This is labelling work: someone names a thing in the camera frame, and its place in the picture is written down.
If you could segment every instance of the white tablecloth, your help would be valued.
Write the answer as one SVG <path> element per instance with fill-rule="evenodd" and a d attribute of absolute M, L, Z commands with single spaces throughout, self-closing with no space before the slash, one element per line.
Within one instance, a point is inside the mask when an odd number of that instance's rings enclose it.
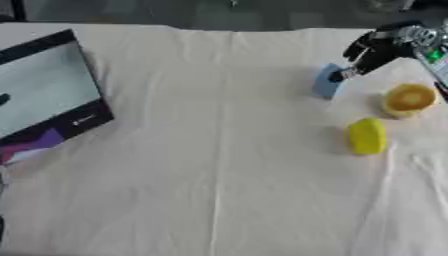
<path fill-rule="evenodd" d="M 232 33 L 162 26 L 1 25 L 5 48 L 73 28 L 117 119 L 9 169 L 4 252 L 39 255 L 444 255 L 448 107 L 378 111 L 400 60 L 313 97 L 361 30 Z M 343 129 L 385 118 L 388 150 Z"/>

